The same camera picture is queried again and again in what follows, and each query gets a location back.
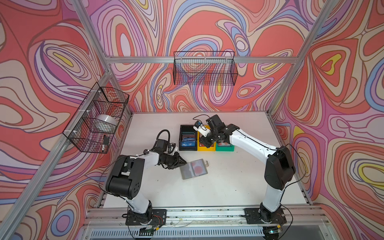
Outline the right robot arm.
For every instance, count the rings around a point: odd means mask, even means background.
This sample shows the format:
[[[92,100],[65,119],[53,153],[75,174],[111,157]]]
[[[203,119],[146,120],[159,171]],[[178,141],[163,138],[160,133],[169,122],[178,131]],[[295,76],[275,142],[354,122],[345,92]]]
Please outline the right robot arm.
[[[227,143],[243,149],[265,165],[264,178],[268,186],[261,210],[268,214],[276,212],[288,182],[296,173],[290,150],[264,143],[234,124],[226,125],[218,115],[206,119],[206,123],[207,127],[200,120],[194,124],[194,130],[201,134],[199,141],[206,148],[214,143]]]

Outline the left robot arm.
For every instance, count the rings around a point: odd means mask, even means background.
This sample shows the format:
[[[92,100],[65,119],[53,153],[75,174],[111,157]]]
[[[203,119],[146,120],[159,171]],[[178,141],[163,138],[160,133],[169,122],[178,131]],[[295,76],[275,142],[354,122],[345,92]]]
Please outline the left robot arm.
[[[151,202],[140,192],[144,172],[154,166],[173,170],[186,164],[178,152],[167,154],[147,150],[137,156],[120,155],[105,182],[105,190],[110,195],[124,198],[134,213],[146,214]]]

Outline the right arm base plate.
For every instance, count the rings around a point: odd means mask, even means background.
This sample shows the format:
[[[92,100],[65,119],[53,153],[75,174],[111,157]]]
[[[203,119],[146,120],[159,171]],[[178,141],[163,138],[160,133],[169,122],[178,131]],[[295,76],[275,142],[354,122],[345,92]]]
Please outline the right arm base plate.
[[[264,207],[260,208],[245,208],[244,218],[247,224],[272,224],[284,225],[287,223],[284,211],[279,207],[275,212],[270,212]]]

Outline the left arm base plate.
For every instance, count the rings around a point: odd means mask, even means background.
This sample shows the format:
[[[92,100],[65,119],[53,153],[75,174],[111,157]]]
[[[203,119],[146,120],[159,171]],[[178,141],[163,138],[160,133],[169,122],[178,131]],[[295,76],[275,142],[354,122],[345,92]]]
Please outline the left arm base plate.
[[[167,210],[154,209],[144,214],[138,214],[128,209],[122,217],[126,220],[127,226],[162,226],[166,223]]]

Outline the white card with red circle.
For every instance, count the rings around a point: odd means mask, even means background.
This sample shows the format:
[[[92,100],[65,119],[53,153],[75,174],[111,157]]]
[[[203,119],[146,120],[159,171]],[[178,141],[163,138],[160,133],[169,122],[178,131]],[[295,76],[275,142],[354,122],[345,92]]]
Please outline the white card with red circle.
[[[206,175],[208,173],[203,160],[193,161],[191,165],[195,177]]]

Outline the grey card holder wallet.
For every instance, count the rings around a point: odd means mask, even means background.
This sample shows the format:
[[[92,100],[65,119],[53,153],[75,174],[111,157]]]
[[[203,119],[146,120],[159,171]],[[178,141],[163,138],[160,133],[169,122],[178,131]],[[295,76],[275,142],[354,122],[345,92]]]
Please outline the grey card holder wallet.
[[[183,180],[188,180],[208,174],[209,163],[203,159],[195,160],[180,167]]]

